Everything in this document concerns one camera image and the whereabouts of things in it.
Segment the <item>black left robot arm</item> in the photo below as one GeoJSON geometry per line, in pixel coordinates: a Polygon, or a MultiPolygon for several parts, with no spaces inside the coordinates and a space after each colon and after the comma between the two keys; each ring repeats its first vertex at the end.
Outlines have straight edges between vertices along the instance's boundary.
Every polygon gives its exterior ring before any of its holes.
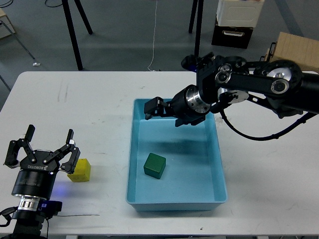
{"type": "Polygon", "coordinates": [[[12,195],[20,197],[19,205],[1,211],[6,226],[15,220],[15,227],[7,239],[40,239],[44,221],[56,216],[62,202],[50,200],[56,175],[59,171],[73,174],[80,150],[70,129],[66,143],[55,151],[33,150],[30,146],[35,127],[29,125],[24,138],[9,143],[5,165],[19,167],[12,195]]]}

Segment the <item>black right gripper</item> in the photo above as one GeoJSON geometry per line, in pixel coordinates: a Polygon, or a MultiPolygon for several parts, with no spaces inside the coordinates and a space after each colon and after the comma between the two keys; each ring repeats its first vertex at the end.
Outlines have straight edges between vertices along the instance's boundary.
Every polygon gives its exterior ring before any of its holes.
{"type": "Polygon", "coordinates": [[[160,97],[147,101],[144,105],[145,119],[153,117],[175,117],[175,127],[182,125],[198,125],[205,120],[211,104],[205,103],[195,85],[189,85],[169,102],[160,97]]]}

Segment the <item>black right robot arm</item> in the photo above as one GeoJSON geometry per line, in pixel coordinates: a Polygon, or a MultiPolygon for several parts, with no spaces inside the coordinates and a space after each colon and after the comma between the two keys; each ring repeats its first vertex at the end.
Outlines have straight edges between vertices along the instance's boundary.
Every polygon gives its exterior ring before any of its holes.
{"type": "Polygon", "coordinates": [[[239,56],[208,53],[186,56],[181,65],[196,73],[189,85],[166,102],[160,97],[145,103],[147,120],[174,117],[175,126],[197,125],[208,113],[220,113],[231,104],[248,100],[273,111],[279,118],[299,115],[295,123],[279,133],[263,137],[277,139],[319,113],[319,77],[304,73],[290,60],[248,62],[239,56]]]}

